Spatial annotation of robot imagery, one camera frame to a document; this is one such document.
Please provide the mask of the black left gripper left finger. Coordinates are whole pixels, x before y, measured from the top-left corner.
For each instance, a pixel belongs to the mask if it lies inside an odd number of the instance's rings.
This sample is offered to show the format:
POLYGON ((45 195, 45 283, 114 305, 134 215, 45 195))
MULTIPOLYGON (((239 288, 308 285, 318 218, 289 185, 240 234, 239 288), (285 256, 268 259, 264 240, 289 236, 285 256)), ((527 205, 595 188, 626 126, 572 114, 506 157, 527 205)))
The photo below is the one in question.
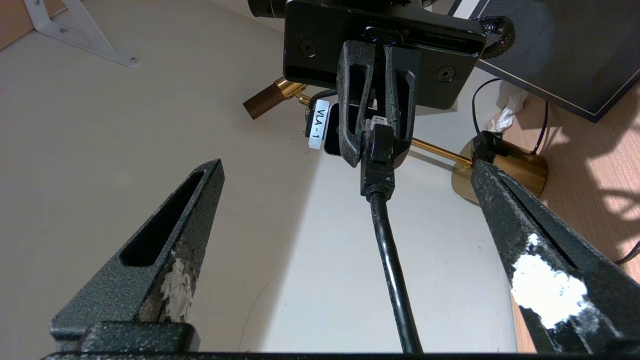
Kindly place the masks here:
POLYGON ((57 353, 190 353, 188 315, 226 176, 222 161, 190 173, 53 317, 57 353))

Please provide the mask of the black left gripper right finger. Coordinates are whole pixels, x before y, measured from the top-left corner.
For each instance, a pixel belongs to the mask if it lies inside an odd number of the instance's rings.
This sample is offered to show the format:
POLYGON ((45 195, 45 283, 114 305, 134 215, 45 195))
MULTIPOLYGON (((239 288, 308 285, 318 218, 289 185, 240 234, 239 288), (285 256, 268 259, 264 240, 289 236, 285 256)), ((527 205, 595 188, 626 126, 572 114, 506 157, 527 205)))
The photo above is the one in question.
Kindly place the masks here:
POLYGON ((538 353, 638 353, 640 287, 512 176, 471 186, 538 353))

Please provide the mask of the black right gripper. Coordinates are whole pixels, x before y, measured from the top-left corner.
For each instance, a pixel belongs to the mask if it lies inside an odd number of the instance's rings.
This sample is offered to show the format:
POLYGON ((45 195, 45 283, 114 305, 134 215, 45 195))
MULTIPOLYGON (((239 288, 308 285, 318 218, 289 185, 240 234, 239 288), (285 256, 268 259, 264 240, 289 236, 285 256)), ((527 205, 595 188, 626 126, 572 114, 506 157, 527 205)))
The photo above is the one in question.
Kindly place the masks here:
POLYGON ((482 25, 432 13, 420 0, 288 0, 285 79, 336 89, 338 143, 352 167, 361 159, 376 48, 385 48, 385 115, 393 164, 409 154, 416 105, 447 110, 487 46, 482 25))

